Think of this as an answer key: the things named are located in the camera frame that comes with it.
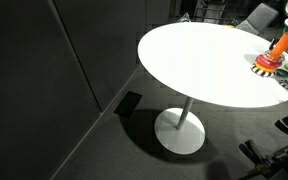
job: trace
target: table base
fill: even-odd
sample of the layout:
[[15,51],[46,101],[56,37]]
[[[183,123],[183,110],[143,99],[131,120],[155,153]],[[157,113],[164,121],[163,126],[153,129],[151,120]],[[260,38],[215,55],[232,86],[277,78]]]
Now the table base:
[[155,134],[166,149],[177,154],[191,154],[202,147],[205,131],[201,121],[191,112],[187,114],[181,129],[176,129],[182,111],[171,108],[159,114]]

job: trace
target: table top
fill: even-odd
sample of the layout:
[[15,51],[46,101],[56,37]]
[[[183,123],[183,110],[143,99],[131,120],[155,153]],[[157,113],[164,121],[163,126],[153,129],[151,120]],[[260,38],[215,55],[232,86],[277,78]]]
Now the table top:
[[[166,86],[194,99],[230,107],[266,107],[288,100],[279,77],[251,71],[270,42],[208,23],[174,23],[148,32],[138,45],[142,65]],[[284,64],[288,63],[288,54]]]

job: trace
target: white round table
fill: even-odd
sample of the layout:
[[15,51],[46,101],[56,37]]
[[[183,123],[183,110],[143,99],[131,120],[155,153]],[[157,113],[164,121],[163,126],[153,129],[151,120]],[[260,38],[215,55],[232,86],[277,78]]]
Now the white round table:
[[[188,96],[184,109],[167,109],[157,117],[155,133],[161,144],[177,154],[193,153],[203,145],[204,127],[189,112],[193,99],[244,108],[287,101],[280,78],[261,77],[250,69],[269,46],[261,37],[208,23],[175,23],[148,32],[138,45],[142,65]],[[288,63],[288,54],[284,56],[283,65]]]

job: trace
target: table pedestal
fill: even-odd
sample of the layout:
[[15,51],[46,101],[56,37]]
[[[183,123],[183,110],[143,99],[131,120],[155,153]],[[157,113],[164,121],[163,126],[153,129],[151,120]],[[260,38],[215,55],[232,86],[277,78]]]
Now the table pedestal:
[[189,112],[192,103],[193,99],[188,97],[184,109],[167,109],[155,122],[157,139],[166,149],[177,154],[191,154],[200,149],[205,140],[201,121]]

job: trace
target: dark gray wall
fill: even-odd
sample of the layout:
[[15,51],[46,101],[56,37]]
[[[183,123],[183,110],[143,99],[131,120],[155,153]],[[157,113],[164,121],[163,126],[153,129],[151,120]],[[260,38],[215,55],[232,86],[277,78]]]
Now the dark gray wall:
[[170,0],[55,0],[104,110],[135,71],[138,34],[166,24]]
[[0,0],[0,180],[48,179],[99,116],[46,0]]

